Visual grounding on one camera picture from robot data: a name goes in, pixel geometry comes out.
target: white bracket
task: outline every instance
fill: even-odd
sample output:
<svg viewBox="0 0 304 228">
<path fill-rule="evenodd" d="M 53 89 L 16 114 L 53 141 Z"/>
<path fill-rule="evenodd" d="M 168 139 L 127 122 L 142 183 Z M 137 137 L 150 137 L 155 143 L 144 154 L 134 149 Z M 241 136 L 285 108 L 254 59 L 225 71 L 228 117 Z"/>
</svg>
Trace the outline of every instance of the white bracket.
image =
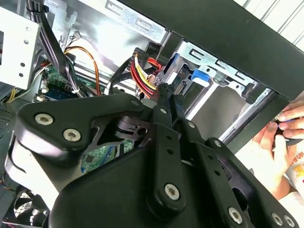
<svg viewBox="0 0 304 228">
<path fill-rule="evenodd" d="M 0 21 L 4 33 L 0 81 L 28 89 L 40 25 L 2 7 Z"/>
</svg>

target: metal frame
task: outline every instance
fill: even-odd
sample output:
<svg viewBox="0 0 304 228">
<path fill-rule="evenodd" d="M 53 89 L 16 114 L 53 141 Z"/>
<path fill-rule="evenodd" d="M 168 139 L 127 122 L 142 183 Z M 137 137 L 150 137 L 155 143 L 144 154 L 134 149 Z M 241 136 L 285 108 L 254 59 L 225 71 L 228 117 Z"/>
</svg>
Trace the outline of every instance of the metal frame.
<svg viewBox="0 0 304 228">
<path fill-rule="evenodd" d="M 0 7 L 0 30 L 4 33 L 0 80 L 27 89 L 40 25 Z"/>
<path fill-rule="evenodd" d="M 151 39 L 155 43 L 163 44 L 168 31 L 135 10 L 127 7 L 117 0 L 79 0 L 108 17 L 125 24 L 129 28 Z"/>
<path fill-rule="evenodd" d="M 304 89 L 303 53 L 232 0 L 120 1 L 289 100 Z"/>
</svg>

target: silver screw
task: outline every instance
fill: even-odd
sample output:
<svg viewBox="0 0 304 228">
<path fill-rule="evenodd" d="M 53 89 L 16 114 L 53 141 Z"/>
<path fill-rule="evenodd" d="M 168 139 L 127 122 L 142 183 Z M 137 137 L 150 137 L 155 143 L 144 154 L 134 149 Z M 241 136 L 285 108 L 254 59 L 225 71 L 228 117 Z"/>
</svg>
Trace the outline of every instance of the silver screw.
<svg viewBox="0 0 304 228">
<path fill-rule="evenodd" d="M 178 200 L 180 198 L 180 192 L 173 184 L 166 184 L 165 193 L 171 200 Z"/>
<path fill-rule="evenodd" d="M 228 208 L 230 217 L 238 224 L 242 224 L 243 219 L 241 214 L 235 208 Z"/>
<path fill-rule="evenodd" d="M 161 112 L 167 114 L 167 111 L 161 108 Z"/>
<path fill-rule="evenodd" d="M 70 142 L 78 142 L 81 139 L 81 134 L 75 129 L 66 129 L 63 132 L 63 137 Z"/>
<path fill-rule="evenodd" d="M 283 226 L 283 221 L 277 214 L 271 213 L 271 216 L 272 216 L 273 220 L 276 222 L 276 224 L 278 224 L 279 226 Z"/>
<path fill-rule="evenodd" d="M 54 122 L 54 119 L 52 116 L 45 114 L 45 113 L 41 113 L 35 116 L 35 120 L 38 124 L 41 125 L 50 125 Z"/>
<path fill-rule="evenodd" d="M 192 128 L 195 128 L 195 125 L 194 125 L 194 123 L 192 123 L 192 122 L 188 122 L 188 125 L 189 125 L 190 127 L 192 127 Z"/>
<path fill-rule="evenodd" d="M 291 227 L 295 227 L 295 223 L 291 220 L 291 218 L 289 218 L 289 216 L 284 215 L 284 219 L 286 220 L 288 225 L 290 225 Z"/>
<path fill-rule="evenodd" d="M 214 143 L 215 143 L 218 147 L 222 147 L 222 145 L 220 144 L 219 141 L 215 140 Z"/>
</svg>

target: black plastic part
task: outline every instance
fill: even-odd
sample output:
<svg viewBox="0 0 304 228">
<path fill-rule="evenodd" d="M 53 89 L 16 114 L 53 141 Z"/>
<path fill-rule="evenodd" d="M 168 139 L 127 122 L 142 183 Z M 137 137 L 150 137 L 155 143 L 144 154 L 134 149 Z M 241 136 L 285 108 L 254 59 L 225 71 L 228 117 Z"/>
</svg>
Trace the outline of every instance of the black plastic part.
<svg viewBox="0 0 304 228">
<path fill-rule="evenodd" d="M 112 138 L 103 135 L 112 120 L 122 116 L 136 117 L 142 111 L 142 103 L 129 94 L 28 104 L 17 114 L 15 136 L 24 147 L 50 161 L 61 166 L 73 166 L 79 163 L 86 150 L 99 148 L 104 142 L 122 140 L 113 138 L 114 135 Z M 35 116 L 40 113 L 51 115 L 54 122 L 47 126 L 38 124 Z M 93 133 L 91 129 L 96 128 L 98 131 Z M 78 142 L 67 141 L 63 137 L 66 129 L 78 130 L 81 139 Z"/>
<path fill-rule="evenodd" d="M 170 34 L 169 39 L 167 40 L 165 46 L 161 50 L 157 62 L 162 66 L 166 66 L 169 63 L 169 60 L 173 56 L 176 48 L 180 44 L 182 37 L 174 32 Z"/>
<path fill-rule="evenodd" d="M 169 105 L 157 105 L 153 108 L 153 135 L 150 152 L 150 177 L 147 203 L 151 212 L 162 220 L 169 220 L 180 214 L 186 207 L 186 193 L 182 178 L 181 152 L 179 136 L 172 129 Z M 170 199 L 165 187 L 171 184 L 179 192 L 178 199 Z"/>
<path fill-rule="evenodd" d="M 262 186 L 254 175 L 234 156 L 229 149 L 221 143 L 221 147 L 215 144 L 215 138 L 207 140 L 206 145 L 216 150 L 217 158 L 230 170 L 232 178 L 229 181 L 231 188 L 239 189 L 246 198 L 246 204 L 251 222 L 255 227 L 279 227 L 271 214 L 274 212 L 279 217 L 290 216 L 284 207 Z M 283 226 L 289 227 L 283 219 Z"/>
<path fill-rule="evenodd" d="M 289 100 L 304 90 L 303 52 L 234 1 L 119 1 Z"/>
<path fill-rule="evenodd" d="M 160 44 L 155 44 L 153 42 L 149 42 L 148 43 L 148 46 L 146 48 L 146 53 L 152 57 L 152 58 L 157 58 L 159 52 L 160 52 L 160 49 L 161 49 L 161 45 Z"/>
<path fill-rule="evenodd" d="M 261 83 L 257 84 L 255 87 L 252 83 L 249 83 L 244 92 L 242 93 L 243 98 L 246 99 L 248 104 L 254 104 L 257 98 L 267 89 L 267 87 Z"/>
<path fill-rule="evenodd" d="M 215 145 L 212 144 L 212 140 L 214 139 L 211 139 L 208 146 L 195 143 L 194 146 L 203 149 L 200 151 L 200 158 L 203 159 L 194 159 L 195 167 L 181 162 L 187 206 L 181 214 L 169 221 L 159 219 L 148 207 L 146 194 L 151 191 L 149 164 L 152 151 L 137 148 L 65 187 L 50 213 L 49 228 L 96 227 L 101 220 L 105 228 L 121 227 L 124 224 L 138 228 L 187 228 L 189 225 L 192 228 L 277 228 L 271 217 L 272 212 L 282 218 L 286 214 L 293 219 L 224 145 L 222 149 L 213 150 L 212 147 Z M 220 164 L 217 163 L 217 157 L 232 173 L 230 186 Z M 199 168 L 201 162 L 211 169 Z M 246 196 L 252 222 L 238 206 L 232 188 L 240 189 Z M 241 225 L 234 223 L 228 215 L 226 205 L 235 203 L 243 218 Z M 289 227 L 285 221 L 283 222 L 283 228 Z"/>
<path fill-rule="evenodd" d="M 288 99 L 273 92 L 266 100 L 263 100 L 257 111 L 252 113 L 244 124 L 230 134 L 224 143 L 233 153 L 238 152 L 289 103 Z"/>
<path fill-rule="evenodd" d="M 131 57 L 128 67 L 127 67 L 127 70 L 131 69 L 131 65 L 134 61 L 136 54 L 138 54 L 137 58 L 138 58 L 138 64 L 140 65 L 140 67 L 142 69 L 144 69 L 144 67 L 146 66 L 146 64 L 148 62 L 149 54 L 137 47 L 137 48 L 135 48 L 135 50 L 132 54 L 132 57 Z"/>
</svg>

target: cable bundle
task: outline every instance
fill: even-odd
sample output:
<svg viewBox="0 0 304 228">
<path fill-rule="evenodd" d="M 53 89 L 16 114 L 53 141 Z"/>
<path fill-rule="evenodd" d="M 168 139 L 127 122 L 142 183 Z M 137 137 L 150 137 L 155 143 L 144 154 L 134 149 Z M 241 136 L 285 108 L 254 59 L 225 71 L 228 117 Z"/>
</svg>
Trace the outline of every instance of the cable bundle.
<svg viewBox="0 0 304 228">
<path fill-rule="evenodd" d="M 86 97 L 92 94 L 92 91 L 89 91 L 87 88 L 83 88 L 78 85 L 76 81 L 76 74 L 73 65 L 73 61 L 63 53 L 60 48 L 60 45 L 57 42 L 57 39 L 47 21 L 45 10 L 46 8 L 43 5 L 43 0 L 27 0 L 27 10 L 30 15 L 30 19 L 36 23 L 42 24 L 39 40 L 42 45 L 43 51 L 47 56 L 48 61 L 55 67 L 55 69 L 61 73 L 61 75 L 67 80 L 72 88 L 73 92 L 76 93 L 79 97 Z M 93 56 L 85 50 L 83 47 L 69 47 L 66 49 L 66 53 L 72 49 L 80 49 L 86 52 L 92 60 Z M 97 95 L 101 95 L 99 88 L 99 72 L 96 62 L 94 61 L 95 73 L 96 73 L 96 90 Z"/>
<path fill-rule="evenodd" d="M 160 71 L 161 65 L 158 64 L 155 59 L 149 58 L 148 63 L 157 68 L 154 73 L 157 74 Z M 146 95 L 146 97 L 150 98 L 156 90 L 156 87 L 154 87 L 148 82 L 149 75 L 140 67 L 138 63 L 138 54 L 135 55 L 135 59 L 131 64 L 130 70 L 132 78 L 136 85 Z"/>
</svg>

